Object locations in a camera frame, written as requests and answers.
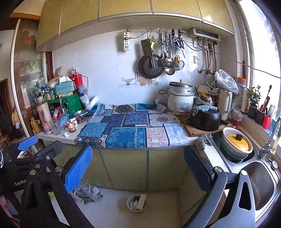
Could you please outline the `white paper box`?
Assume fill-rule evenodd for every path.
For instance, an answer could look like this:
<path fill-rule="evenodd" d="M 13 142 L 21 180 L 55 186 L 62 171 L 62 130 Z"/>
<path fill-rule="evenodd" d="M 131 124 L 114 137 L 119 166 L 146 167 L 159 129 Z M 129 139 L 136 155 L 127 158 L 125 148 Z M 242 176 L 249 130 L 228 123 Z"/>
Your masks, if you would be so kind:
<path fill-rule="evenodd" d="M 137 210 L 142 210 L 145 204 L 146 194 L 141 194 L 137 204 Z"/>

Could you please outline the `clear plastic bag on floor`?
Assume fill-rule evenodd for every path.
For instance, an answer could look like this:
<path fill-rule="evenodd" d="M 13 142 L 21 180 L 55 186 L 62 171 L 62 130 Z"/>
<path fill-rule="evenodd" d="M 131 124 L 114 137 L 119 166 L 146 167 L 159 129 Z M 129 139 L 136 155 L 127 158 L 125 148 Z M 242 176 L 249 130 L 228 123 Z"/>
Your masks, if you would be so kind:
<path fill-rule="evenodd" d="M 70 192 L 75 201 L 88 204 L 103 198 L 101 191 L 88 181 L 81 180 L 75 190 Z"/>

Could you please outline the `grey dish rag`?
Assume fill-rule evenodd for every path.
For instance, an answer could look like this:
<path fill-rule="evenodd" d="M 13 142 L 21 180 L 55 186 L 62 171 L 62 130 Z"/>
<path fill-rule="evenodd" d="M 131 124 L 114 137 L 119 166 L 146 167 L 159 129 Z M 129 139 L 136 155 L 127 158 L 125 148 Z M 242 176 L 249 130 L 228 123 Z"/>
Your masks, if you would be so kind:
<path fill-rule="evenodd" d="M 200 135 L 196 140 L 196 146 L 199 151 L 203 151 L 206 145 L 213 145 L 213 137 L 210 133 L 204 133 Z"/>

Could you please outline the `pink thermos bottle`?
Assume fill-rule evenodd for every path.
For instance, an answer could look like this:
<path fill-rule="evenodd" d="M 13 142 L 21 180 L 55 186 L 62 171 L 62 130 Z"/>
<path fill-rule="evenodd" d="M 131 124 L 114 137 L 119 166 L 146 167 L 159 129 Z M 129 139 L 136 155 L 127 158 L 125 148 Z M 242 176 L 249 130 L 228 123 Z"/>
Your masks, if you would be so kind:
<path fill-rule="evenodd" d="M 53 132 L 53 120 L 50 115 L 48 103 L 44 100 L 43 96 L 36 98 L 36 110 L 39 114 L 42 129 L 45 134 L 51 134 Z"/>

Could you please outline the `green colander basket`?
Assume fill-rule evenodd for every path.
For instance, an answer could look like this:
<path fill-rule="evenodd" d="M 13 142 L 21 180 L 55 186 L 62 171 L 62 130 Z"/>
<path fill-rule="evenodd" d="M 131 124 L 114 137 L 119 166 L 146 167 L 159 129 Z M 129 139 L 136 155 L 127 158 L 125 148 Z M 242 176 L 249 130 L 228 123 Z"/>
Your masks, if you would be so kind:
<path fill-rule="evenodd" d="M 232 149 L 223 137 L 220 142 L 220 150 L 224 154 L 224 156 L 233 163 L 241 163 L 249 156 L 249 153 L 241 154 Z"/>

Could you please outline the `black round pot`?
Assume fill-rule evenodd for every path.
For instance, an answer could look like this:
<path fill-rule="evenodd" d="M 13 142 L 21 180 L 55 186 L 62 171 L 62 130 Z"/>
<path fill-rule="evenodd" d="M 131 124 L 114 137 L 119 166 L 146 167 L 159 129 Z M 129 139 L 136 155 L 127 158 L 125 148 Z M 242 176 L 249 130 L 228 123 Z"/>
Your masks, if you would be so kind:
<path fill-rule="evenodd" d="M 201 131 L 213 132 L 221 126 L 221 112 L 214 105 L 194 105 L 186 120 L 186 124 Z"/>

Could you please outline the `stacked bowls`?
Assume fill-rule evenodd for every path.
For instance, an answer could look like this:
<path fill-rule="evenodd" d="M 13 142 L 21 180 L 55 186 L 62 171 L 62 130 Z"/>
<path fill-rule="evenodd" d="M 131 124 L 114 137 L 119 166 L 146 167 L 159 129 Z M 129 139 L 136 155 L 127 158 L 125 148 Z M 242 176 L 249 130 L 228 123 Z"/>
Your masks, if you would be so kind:
<path fill-rule="evenodd" d="M 241 124 L 243 117 L 244 117 L 243 114 L 239 110 L 236 110 L 236 109 L 232 110 L 231 121 L 234 125 Z"/>

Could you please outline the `patchwork blue table mat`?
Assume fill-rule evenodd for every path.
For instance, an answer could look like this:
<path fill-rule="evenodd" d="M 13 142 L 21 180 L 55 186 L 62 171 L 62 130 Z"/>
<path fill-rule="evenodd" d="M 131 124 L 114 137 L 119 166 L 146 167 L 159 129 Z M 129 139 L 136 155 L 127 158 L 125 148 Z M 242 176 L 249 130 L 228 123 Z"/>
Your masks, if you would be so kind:
<path fill-rule="evenodd" d="M 189 145 L 191 139 L 178 117 L 155 100 L 94 105 L 75 143 L 99 148 L 156 148 Z"/>

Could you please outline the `white electric kettle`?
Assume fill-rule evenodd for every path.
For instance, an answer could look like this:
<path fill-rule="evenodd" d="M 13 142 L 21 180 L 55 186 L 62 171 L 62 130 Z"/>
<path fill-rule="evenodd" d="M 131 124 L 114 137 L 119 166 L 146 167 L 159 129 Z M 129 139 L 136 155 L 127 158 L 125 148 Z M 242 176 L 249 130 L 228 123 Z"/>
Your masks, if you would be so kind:
<path fill-rule="evenodd" d="M 229 118 L 231 111 L 231 102 L 232 102 L 233 93 L 226 90 L 220 90 L 218 108 L 221 112 L 221 119 L 226 121 Z"/>

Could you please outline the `white rice cooker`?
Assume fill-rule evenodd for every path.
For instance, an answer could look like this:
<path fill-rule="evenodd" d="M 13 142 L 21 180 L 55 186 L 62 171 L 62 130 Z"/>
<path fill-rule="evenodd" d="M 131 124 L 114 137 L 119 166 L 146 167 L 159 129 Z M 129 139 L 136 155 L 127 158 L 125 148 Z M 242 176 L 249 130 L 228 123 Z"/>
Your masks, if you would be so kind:
<path fill-rule="evenodd" d="M 193 86 L 179 82 L 170 82 L 168 89 L 168 108 L 179 115 L 189 113 L 193 107 Z"/>

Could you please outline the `hanging mesh strainer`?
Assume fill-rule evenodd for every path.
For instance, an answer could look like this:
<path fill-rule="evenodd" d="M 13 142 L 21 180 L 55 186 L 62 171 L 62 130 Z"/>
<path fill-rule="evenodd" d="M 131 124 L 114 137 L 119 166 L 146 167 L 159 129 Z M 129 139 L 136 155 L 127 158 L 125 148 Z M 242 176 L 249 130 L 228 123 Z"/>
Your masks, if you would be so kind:
<path fill-rule="evenodd" d="M 184 68 L 184 61 L 178 59 L 177 57 L 174 58 L 173 67 L 176 71 L 180 71 Z"/>

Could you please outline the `black hanging frying pan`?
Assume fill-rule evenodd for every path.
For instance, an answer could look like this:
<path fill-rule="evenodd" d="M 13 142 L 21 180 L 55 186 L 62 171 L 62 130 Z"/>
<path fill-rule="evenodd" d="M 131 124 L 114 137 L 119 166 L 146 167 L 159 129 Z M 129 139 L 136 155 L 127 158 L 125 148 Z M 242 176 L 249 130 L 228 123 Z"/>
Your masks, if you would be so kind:
<path fill-rule="evenodd" d="M 163 71 L 164 68 L 162 67 L 160 60 L 161 57 L 158 55 L 153 55 L 153 60 L 155 67 L 153 68 L 151 64 L 151 58 L 149 56 L 143 56 L 139 61 L 139 71 L 142 76 L 148 79 L 154 79 L 159 77 Z"/>

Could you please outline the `upper yellow cabinets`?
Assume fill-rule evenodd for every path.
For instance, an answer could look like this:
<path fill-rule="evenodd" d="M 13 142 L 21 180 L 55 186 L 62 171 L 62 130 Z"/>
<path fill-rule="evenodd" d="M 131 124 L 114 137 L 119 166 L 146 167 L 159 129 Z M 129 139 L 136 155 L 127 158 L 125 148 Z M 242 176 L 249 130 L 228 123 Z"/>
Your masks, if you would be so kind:
<path fill-rule="evenodd" d="M 146 28 L 235 34 L 229 1 L 46 1 L 36 50 L 55 51 L 94 35 Z"/>

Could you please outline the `white power strip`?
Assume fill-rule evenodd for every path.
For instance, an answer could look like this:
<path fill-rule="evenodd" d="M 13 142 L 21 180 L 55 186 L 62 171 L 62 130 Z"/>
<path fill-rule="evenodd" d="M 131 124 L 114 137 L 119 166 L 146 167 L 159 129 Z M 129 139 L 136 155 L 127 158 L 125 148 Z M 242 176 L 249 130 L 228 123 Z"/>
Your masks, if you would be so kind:
<path fill-rule="evenodd" d="M 129 51 L 130 50 L 130 32 L 125 31 L 123 33 L 123 50 Z"/>

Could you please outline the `wall socket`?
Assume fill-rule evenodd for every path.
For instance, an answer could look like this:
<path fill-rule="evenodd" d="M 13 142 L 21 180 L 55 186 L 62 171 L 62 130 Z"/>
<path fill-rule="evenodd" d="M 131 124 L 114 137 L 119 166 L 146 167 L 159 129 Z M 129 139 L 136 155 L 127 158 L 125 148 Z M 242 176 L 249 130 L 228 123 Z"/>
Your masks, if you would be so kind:
<path fill-rule="evenodd" d="M 198 56 L 194 56 L 193 57 L 193 62 L 194 64 L 200 65 L 201 64 L 201 60 Z"/>

